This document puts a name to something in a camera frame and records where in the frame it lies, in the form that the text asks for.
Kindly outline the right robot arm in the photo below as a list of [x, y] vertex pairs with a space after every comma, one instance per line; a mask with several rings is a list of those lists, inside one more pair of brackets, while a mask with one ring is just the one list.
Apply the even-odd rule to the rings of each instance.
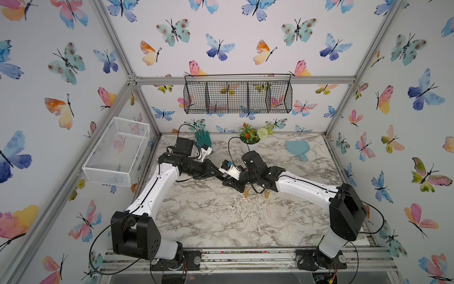
[[342, 249], [357, 239], [367, 216], [364, 203], [353, 186], [343, 183], [331, 186], [294, 175], [278, 166], [269, 167], [256, 151], [242, 156], [243, 166], [223, 161], [219, 171], [224, 174], [223, 185], [240, 193], [247, 185], [280, 192], [309, 201], [329, 214], [330, 227], [315, 249], [296, 253], [300, 270], [345, 269]]

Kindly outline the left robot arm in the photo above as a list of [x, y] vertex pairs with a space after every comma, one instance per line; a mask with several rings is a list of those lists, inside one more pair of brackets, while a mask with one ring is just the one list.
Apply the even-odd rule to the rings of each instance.
[[183, 265], [182, 243], [162, 238], [155, 219], [180, 175], [188, 175], [194, 180], [222, 175], [207, 159], [212, 148], [203, 144], [198, 147], [197, 156], [193, 157], [195, 144], [188, 138], [178, 138], [176, 145], [158, 158], [156, 170], [138, 198], [125, 211], [117, 211], [112, 216], [111, 237], [115, 254], [167, 262], [172, 269]]

